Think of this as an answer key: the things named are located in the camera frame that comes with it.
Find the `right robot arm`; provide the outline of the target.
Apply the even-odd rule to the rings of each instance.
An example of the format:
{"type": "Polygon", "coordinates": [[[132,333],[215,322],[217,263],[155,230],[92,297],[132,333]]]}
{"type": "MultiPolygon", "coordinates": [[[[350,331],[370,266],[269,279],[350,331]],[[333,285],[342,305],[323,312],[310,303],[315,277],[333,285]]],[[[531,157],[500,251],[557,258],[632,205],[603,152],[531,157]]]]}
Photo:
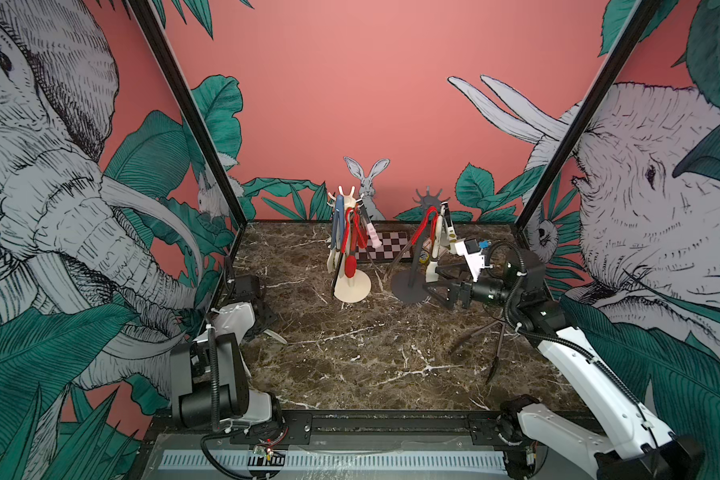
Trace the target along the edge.
{"type": "Polygon", "coordinates": [[[512,243],[501,276],[491,273],[496,242],[483,249],[460,240],[449,250],[463,263],[438,263],[432,246],[424,289],[445,308],[473,302],[502,307],[497,324],[523,336],[565,377],[603,432],[597,434],[554,412],[530,395],[504,402],[493,422],[507,446],[536,442],[557,452],[593,479],[695,479],[705,451],[690,435],[676,434],[638,399],[599,356],[584,332],[545,289],[546,266],[512,243]],[[446,289],[446,295],[435,292],[446,289]]]}

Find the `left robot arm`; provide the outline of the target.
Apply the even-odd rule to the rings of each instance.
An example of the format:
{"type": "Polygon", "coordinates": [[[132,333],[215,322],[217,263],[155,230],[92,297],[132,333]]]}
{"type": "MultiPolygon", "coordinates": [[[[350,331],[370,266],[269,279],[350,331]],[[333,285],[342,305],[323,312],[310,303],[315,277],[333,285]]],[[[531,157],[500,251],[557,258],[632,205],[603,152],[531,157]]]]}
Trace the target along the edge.
{"type": "Polygon", "coordinates": [[[186,429],[284,425],[277,398],[253,388],[241,345],[273,318],[260,278],[227,282],[229,297],[208,310],[202,332],[170,352],[171,413],[186,429]]]}

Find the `white steel tongs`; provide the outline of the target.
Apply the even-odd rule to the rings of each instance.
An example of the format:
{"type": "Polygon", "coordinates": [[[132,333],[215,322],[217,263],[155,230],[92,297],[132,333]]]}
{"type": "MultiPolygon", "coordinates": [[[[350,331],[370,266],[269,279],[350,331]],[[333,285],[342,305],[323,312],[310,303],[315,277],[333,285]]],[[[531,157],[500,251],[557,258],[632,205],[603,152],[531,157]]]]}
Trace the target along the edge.
{"type": "Polygon", "coordinates": [[[438,280],[437,268],[438,268],[439,259],[441,257],[442,250],[446,250],[440,246],[440,240],[442,238],[441,214],[440,214],[440,219],[437,222],[437,227],[438,227],[438,232],[437,232],[437,235],[435,238],[435,244],[432,244],[430,242],[430,255],[429,255],[429,261],[428,261],[426,272],[425,272],[425,281],[427,283],[438,280]]]}

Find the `red handled steel tongs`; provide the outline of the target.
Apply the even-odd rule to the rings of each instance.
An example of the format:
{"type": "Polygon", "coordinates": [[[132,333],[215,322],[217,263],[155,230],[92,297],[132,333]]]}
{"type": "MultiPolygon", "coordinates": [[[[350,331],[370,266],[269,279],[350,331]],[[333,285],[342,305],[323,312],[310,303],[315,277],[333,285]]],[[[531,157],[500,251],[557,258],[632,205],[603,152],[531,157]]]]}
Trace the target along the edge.
{"type": "Polygon", "coordinates": [[[343,214],[343,220],[341,223],[341,243],[340,253],[345,254],[347,251],[347,244],[352,231],[352,216],[354,213],[353,208],[346,208],[343,214]]]}

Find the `red looped steel tongs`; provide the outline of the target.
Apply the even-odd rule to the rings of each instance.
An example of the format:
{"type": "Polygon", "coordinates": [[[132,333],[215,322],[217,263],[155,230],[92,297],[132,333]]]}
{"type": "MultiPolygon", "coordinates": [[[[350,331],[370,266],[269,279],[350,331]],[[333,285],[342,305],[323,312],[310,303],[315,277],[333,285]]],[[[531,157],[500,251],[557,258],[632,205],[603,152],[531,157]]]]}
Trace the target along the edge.
{"type": "Polygon", "coordinates": [[[401,262],[405,252],[411,252],[411,265],[413,267],[418,267],[421,264],[421,255],[424,251],[423,244],[426,238],[425,233],[428,233],[431,243],[435,244],[435,238],[438,232],[437,222],[439,219],[440,208],[429,207],[409,242],[393,258],[392,264],[386,272],[386,278],[391,277],[393,270],[401,262]]]}

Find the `dark grey utensil rack stand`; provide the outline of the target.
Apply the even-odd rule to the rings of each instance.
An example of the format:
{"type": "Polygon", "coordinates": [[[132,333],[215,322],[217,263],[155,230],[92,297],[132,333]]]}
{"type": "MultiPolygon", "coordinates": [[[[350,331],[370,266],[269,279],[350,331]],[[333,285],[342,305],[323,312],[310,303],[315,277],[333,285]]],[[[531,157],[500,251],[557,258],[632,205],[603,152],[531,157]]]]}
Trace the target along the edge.
{"type": "MultiPolygon", "coordinates": [[[[419,205],[421,213],[423,214],[421,220],[429,207],[440,208],[441,203],[444,200],[447,201],[447,198],[444,200],[440,198],[441,194],[442,189],[440,189],[437,193],[432,194],[429,186],[426,187],[424,195],[422,195],[419,191],[416,191],[417,198],[415,201],[419,205]]],[[[430,240],[428,233],[425,233],[425,235],[426,238],[424,239],[424,243],[426,239],[430,240]]],[[[395,272],[396,268],[397,266],[389,278],[393,295],[405,305],[413,305],[424,302],[428,294],[424,289],[424,285],[426,284],[425,273],[420,271],[420,265],[418,267],[410,265],[405,271],[395,272]]]]}

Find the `pink steel tongs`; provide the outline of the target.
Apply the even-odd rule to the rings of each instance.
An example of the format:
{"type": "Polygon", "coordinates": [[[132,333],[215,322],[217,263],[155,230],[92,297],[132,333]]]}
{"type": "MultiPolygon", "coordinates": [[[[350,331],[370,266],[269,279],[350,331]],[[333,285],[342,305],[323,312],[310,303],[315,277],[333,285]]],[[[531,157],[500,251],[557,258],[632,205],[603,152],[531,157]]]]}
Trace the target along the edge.
{"type": "Polygon", "coordinates": [[[365,230],[366,230],[366,234],[368,237],[368,244],[374,250],[381,249],[383,246],[382,241],[380,240],[380,238],[376,232],[376,229],[371,221],[371,218],[370,218],[365,206],[360,207],[360,216],[361,216],[362,222],[363,222],[365,230]]]}

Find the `chessboard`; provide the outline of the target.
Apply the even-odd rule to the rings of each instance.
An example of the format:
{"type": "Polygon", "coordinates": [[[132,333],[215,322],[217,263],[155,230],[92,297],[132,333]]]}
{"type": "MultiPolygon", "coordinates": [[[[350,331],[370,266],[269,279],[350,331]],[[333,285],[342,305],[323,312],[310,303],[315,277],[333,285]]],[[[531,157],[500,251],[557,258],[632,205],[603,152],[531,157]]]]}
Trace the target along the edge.
{"type": "Polygon", "coordinates": [[[370,244],[367,249],[355,252],[358,263],[391,263],[399,252],[408,244],[409,235],[405,231],[382,231],[377,236],[381,247],[374,249],[370,244]]]}

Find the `cream utensil rack stand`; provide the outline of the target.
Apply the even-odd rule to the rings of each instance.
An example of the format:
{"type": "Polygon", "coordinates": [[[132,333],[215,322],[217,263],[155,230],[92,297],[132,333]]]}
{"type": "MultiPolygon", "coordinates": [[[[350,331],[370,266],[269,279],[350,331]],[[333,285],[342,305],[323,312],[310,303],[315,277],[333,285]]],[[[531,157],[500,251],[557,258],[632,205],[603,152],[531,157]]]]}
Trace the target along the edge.
{"type": "Polygon", "coordinates": [[[370,219],[361,198],[355,197],[355,188],[345,193],[341,186],[336,195],[329,195],[328,205],[333,208],[328,271],[333,275],[333,296],[344,304],[364,300],[370,293],[369,276],[358,267],[356,254],[368,246],[370,219]]]}

